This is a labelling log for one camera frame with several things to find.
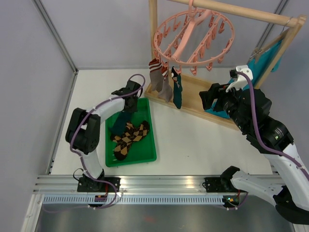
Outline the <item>dark teal christmas sock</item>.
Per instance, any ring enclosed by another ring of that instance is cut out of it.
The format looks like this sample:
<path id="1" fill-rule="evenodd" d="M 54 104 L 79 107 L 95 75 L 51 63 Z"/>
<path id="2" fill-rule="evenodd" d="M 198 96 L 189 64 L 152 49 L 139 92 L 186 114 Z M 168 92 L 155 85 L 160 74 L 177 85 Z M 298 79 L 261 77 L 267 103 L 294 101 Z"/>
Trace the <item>dark teal christmas sock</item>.
<path id="1" fill-rule="evenodd" d="M 174 68 L 171 68 L 171 78 L 173 80 L 173 103 L 177 109 L 181 109 L 182 107 L 182 78 L 181 75 L 178 74 Z"/>

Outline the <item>grey sock red striped cuff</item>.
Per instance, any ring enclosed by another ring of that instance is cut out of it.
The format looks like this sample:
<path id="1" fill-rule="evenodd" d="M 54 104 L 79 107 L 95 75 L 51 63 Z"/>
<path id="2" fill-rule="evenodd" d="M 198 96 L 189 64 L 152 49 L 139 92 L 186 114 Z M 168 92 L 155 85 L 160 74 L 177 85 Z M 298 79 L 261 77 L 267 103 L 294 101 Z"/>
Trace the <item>grey sock red striped cuff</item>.
<path id="1" fill-rule="evenodd" d="M 161 73 L 162 64 L 159 60 L 154 58 L 149 62 L 148 66 L 152 91 L 160 92 L 163 86 L 163 76 Z"/>

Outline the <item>pink round clip hanger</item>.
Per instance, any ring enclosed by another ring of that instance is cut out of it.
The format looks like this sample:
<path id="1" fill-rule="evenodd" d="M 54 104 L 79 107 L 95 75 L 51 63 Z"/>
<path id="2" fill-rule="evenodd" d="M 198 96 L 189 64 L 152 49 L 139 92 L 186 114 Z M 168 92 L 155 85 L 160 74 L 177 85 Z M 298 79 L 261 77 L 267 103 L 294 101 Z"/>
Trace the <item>pink round clip hanger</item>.
<path id="1" fill-rule="evenodd" d="M 222 13 L 197 8 L 188 9 L 166 19 L 153 36 L 153 55 L 165 67 L 188 68 L 193 75 L 198 68 L 211 71 L 222 63 L 235 39 L 232 22 Z"/>

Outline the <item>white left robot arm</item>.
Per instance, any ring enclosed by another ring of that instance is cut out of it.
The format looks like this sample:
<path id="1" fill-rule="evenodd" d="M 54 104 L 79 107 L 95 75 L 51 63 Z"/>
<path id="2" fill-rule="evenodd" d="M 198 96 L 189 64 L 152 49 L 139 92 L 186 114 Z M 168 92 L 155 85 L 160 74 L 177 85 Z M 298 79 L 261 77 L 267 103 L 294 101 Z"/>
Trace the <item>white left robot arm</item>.
<path id="1" fill-rule="evenodd" d="M 70 144 L 70 151 L 79 156 L 84 176 L 89 179 L 88 186 L 95 192 L 102 191 L 107 183 L 97 154 L 101 124 L 118 112 L 135 112 L 138 93 L 142 91 L 143 85 L 128 80 L 125 87 L 112 92 L 108 99 L 90 110 L 73 110 L 65 140 Z"/>

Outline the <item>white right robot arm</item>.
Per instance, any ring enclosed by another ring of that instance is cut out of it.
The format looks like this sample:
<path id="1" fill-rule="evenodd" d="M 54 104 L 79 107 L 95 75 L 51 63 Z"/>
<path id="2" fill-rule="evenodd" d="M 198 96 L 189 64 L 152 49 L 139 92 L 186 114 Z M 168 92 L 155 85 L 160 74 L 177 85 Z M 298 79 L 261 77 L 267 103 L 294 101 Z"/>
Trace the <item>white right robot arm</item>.
<path id="1" fill-rule="evenodd" d="M 293 224 L 309 223 L 309 172 L 297 152 L 294 139 L 284 124 L 271 118 L 270 99 L 254 89 L 254 103 L 258 131 L 262 144 L 254 131 L 251 95 L 249 89 L 227 91 L 228 85 L 212 84 L 199 96 L 205 110 L 214 105 L 224 110 L 250 144 L 263 154 L 284 181 L 283 185 L 264 182 L 240 168 L 230 166 L 220 175 L 221 187 L 226 191 L 241 190 L 251 193 L 273 205 L 277 212 Z"/>

